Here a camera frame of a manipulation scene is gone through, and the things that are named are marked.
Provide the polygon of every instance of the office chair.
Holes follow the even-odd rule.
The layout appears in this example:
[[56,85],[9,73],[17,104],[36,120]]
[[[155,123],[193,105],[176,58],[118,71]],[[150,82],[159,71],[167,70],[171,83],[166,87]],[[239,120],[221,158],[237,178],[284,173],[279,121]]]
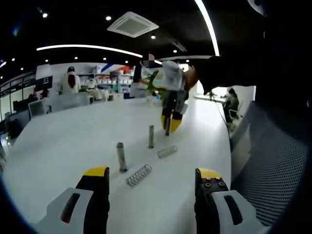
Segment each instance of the office chair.
[[242,107],[244,101],[241,101],[241,103],[238,106],[237,111],[233,110],[233,109],[229,109],[229,115],[231,118],[231,123],[229,123],[229,130],[232,132],[234,131],[234,129],[239,125],[239,123],[242,120],[243,116],[239,116],[239,110]]

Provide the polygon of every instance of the green plant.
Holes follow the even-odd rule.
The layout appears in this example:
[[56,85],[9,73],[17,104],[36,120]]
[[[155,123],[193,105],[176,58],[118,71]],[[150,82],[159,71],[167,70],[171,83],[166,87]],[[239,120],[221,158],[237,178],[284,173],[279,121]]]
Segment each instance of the green plant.
[[165,89],[161,89],[161,88],[157,88],[157,87],[153,86],[153,81],[157,77],[158,73],[159,73],[159,70],[154,71],[152,74],[147,76],[147,78],[146,78],[148,80],[147,90],[149,90],[151,93],[153,91],[158,91],[158,94],[162,98],[162,95],[163,95],[163,92],[165,91]]

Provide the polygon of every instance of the cap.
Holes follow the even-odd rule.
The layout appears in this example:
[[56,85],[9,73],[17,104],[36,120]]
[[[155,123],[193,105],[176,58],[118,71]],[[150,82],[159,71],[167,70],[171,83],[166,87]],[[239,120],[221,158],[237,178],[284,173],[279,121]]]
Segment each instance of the cap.
[[75,68],[74,67],[69,67],[68,69],[67,69],[67,72],[74,72],[75,71]]

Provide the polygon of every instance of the desk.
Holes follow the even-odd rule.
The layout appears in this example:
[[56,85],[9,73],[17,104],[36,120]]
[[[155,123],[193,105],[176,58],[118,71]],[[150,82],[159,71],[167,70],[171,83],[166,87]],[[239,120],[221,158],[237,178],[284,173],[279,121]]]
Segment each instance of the desk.
[[[107,233],[195,233],[195,168],[219,172],[230,187],[228,132],[218,105],[190,100],[178,130],[164,135],[160,107],[146,99],[105,102],[39,116],[30,121],[12,148],[4,184],[27,221],[37,223],[47,205],[75,187],[90,168],[110,167]],[[155,147],[148,149],[149,125]],[[129,171],[118,172],[116,143],[123,142]],[[178,146],[164,159],[157,151]],[[144,164],[153,171],[136,187],[125,180]]]
[[194,98],[200,100],[216,101],[221,104],[226,102],[225,98],[215,97],[214,99],[211,99],[209,95],[195,95]]

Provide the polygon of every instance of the ceiling air conditioner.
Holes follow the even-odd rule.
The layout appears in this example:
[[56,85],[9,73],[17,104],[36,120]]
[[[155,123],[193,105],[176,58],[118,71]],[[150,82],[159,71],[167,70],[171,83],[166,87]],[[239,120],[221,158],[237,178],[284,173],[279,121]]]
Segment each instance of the ceiling air conditioner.
[[148,19],[136,13],[127,12],[109,26],[107,30],[136,38],[157,28],[159,26]]

